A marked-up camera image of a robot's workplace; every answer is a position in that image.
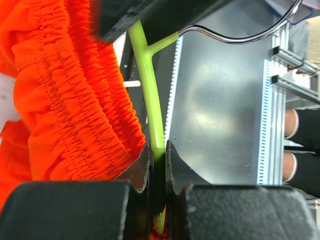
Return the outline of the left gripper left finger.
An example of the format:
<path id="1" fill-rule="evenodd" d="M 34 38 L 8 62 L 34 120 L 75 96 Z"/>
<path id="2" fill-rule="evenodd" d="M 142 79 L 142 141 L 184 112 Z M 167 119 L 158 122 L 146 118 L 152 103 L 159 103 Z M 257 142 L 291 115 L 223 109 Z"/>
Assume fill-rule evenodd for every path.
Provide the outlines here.
<path id="1" fill-rule="evenodd" d="M 146 143 L 138 158 L 119 176 L 117 181 L 130 182 L 126 218 L 123 231 L 124 240 L 148 240 L 152 226 L 150 207 L 150 177 L 153 156 L 150 144 Z"/>

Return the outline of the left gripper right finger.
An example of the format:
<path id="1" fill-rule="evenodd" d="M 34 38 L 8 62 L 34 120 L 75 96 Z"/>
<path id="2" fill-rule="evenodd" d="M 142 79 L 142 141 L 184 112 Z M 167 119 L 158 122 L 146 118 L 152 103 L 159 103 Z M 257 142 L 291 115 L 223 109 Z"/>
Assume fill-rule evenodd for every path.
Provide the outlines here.
<path id="1" fill-rule="evenodd" d="M 192 185 L 210 183 L 196 173 L 181 157 L 170 140 L 165 148 L 165 230 L 171 240 L 188 240 L 186 190 Z"/>

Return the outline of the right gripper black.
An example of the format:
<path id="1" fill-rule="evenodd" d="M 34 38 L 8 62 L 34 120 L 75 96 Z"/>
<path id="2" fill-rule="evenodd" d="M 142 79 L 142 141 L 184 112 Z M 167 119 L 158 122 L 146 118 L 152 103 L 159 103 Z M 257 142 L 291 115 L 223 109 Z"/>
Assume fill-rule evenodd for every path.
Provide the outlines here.
<path id="1" fill-rule="evenodd" d="M 99 37 L 114 42 L 137 21 L 149 45 L 195 24 L 230 0 L 101 0 Z"/>

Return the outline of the green clothes hanger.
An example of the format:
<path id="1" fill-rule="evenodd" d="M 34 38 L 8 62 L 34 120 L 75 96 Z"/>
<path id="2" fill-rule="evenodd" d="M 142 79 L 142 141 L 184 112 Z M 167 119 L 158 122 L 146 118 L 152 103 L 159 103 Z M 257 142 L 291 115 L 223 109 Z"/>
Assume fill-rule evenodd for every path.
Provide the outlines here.
<path id="1" fill-rule="evenodd" d="M 164 233 L 166 227 L 166 146 L 161 104 L 152 62 L 153 55 L 176 42 L 181 36 L 191 31 L 200 32 L 212 39 L 232 45 L 243 45 L 256 42 L 270 36 L 286 24 L 291 16 L 297 11 L 301 3 L 302 2 L 300 0 L 295 0 L 280 20 L 274 23 L 271 27 L 253 36 L 242 38 L 224 36 L 194 23 L 149 45 L 147 43 L 142 23 L 139 20 L 128 29 L 128 35 L 138 67 L 148 119 L 150 137 L 149 146 L 153 154 L 152 223 L 155 225 L 155 229 L 158 233 Z"/>

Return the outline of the orange mesh shorts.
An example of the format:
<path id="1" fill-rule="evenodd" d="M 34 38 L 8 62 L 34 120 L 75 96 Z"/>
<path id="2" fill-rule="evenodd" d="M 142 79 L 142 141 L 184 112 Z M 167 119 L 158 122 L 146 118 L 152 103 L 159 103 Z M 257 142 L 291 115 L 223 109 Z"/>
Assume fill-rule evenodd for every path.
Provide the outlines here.
<path id="1" fill-rule="evenodd" d="M 20 115 L 0 134 L 0 201 L 30 181 L 112 180 L 146 139 L 88 0 L 3 0 L 0 71 Z"/>

